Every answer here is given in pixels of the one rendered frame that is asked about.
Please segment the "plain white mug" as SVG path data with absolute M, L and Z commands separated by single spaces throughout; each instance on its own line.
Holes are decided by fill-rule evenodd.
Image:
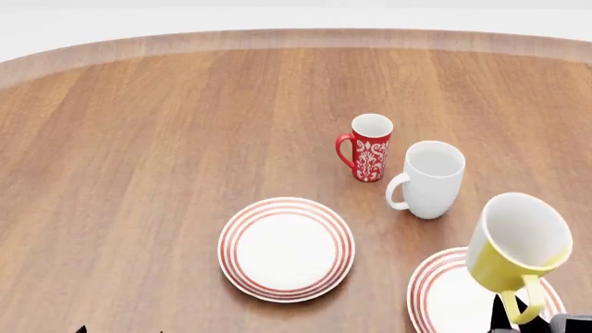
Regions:
M 414 143 L 406 152 L 403 172 L 386 188 L 386 202 L 418 218 L 439 218 L 457 198 L 464 169 L 465 157 L 455 146 L 440 141 Z

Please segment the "red white patterned mug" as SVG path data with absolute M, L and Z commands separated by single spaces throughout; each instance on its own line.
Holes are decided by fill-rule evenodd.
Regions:
M 389 153 L 389 141 L 394 127 L 385 116 L 369 113 L 357 116 L 351 122 L 351 133 L 338 136 L 335 149 L 339 158 L 361 182 L 382 179 Z M 341 153 L 341 144 L 350 141 L 351 160 Z

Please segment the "red ringed white plate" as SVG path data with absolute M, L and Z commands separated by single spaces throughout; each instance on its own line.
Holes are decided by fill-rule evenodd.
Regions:
M 416 268 L 408 286 L 407 305 L 422 333 L 488 333 L 497 293 L 479 285 L 466 265 L 467 246 L 446 249 Z M 553 289 L 540 281 L 546 320 L 564 308 Z
M 305 302 L 347 276 L 355 240 L 343 218 L 323 204 L 276 197 L 232 216 L 216 254 L 224 276 L 242 292 L 267 302 Z

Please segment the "yellow and white mug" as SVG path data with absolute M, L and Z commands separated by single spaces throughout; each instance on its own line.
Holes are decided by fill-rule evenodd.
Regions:
M 545 306 L 540 278 L 563 265 L 573 251 L 568 224 L 546 202 L 507 192 L 483 207 L 465 265 L 483 288 L 497 293 L 511 322 L 527 324 Z M 528 305 L 520 313 L 514 296 Z

